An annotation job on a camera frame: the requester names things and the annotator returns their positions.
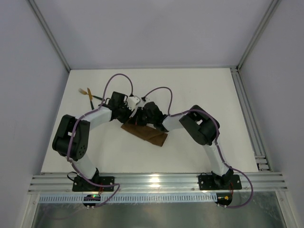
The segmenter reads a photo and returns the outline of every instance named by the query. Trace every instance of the black bracket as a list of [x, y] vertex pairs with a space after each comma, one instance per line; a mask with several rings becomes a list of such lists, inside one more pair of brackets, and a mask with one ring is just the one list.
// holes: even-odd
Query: black bracket
[[[101, 185], [111, 185], [114, 184], [115, 177], [97, 177], [97, 179], [94, 179], [94, 183], [98, 183]], [[74, 178], [73, 188], [72, 191], [79, 192], [79, 191], [114, 191], [114, 187], [106, 187], [106, 188], [100, 188], [94, 185], [91, 185], [86, 180], [84, 180], [80, 176], [76, 176]]]
[[[210, 175], [200, 175], [199, 179], [199, 190], [230, 190], [229, 185], [219, 188], [218, 185], [214, 182], [214, 177]], [[230, 182], [232, 183], [234, 190], [242, 189], [241, 180], [239, 175], [232, 175]]]

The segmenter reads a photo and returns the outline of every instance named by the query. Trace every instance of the purple cable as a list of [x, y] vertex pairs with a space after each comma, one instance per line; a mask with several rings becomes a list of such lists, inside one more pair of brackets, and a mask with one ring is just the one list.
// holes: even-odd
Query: purple cable
[[173, 100], [173, 92], [172, 92], [172, 90], [169, 87], [166, 87], [166, 86], [157, 87], [157, 88], [151, 90], [150, 92], [148, 92], [143, 97], [147, 97], [147, 95], [149, 95], [150, 93], [152, 93], [152, 92], [154, 92], [155, 90], [158, 90], [158, 89], [168, 89], [170, 91], [171, 99], [170, 99], [170, 103], [169, 103], [169, 107], [168, 107], [168, 115], [170, 115], [170, 109], [171, 109], [171, 104], [172, 104], [172, 100]]
[[218, 146], [219, 127], [218, 127], [217, 123], [215, 122], [214, 118], [213, 118], [209, 113], [206, 113], [206, 112], [204, 112], [204, 111], [202, 111], [202, 110], [196, 110], [196, 109], [189, 109], [189, 110], [187, 110], [187, 111], [184, 111], [184, 112], [181, 112], [181, 113], [177, 113], [177, 114], [171, 115], [171, 117], [178, 116], [178, 115], [183, 115], [183, 114], [191, 113], [191, 112], [202, 113], [202, 114], [204, 114], [204, 115], [206, 115], [207, 117], [210, 118], [210, 120], [214, 123], [215, 129], [216, 129], [216, 137], [215, 137], [215, 141], [214, 141], [214, 142], [215, 142], [215, 145], [216, 145], [216, 147], [217, 147], [217, 149], [218, 149], [218, 153], [219, 153], [219, 156], [220, 156], [222, 162], [223, 162], [224, 165], [226, 165], [229, 169], [232, 169], [232, 170], [234, 170], [234, 171], [237, 171], [237, 172], [241, 173], [241, 174], [248, 180], [248, 182], [249, 182], [249, 184], [250, 184], [250, 187], [251, 187], [251, 194], [250, 194], [249, 199], [248, 199], [245, 203], [243, 203], [243, 204], [241, 204], [241, 205], [237, 205], [237, 206], [227, 206], [227, 208], [236, 209], [236, 208], [241, 208], [241, 207], [243, 207], [243, 206], [246, 206], [246, 205], [252, 200], [252, 198], [253, 198], [253, 185], [252, 185], [252, 182], [251, 182], [251, 180], [249, 179], [249, 177], [248, 177], [245, 173], [243, 173], [243, 172], [240, 171], [240, 170], [237, 170], [237, 169], [233, 168], [232, 166], [230, 166], [230, 165], [228, 165], [228, 164], [226, 163], [226, 161], [225, 161], [225, 159], [224, 159], [224, 157], [223, 157], [222, 151], [220, 150], [220, 147]]

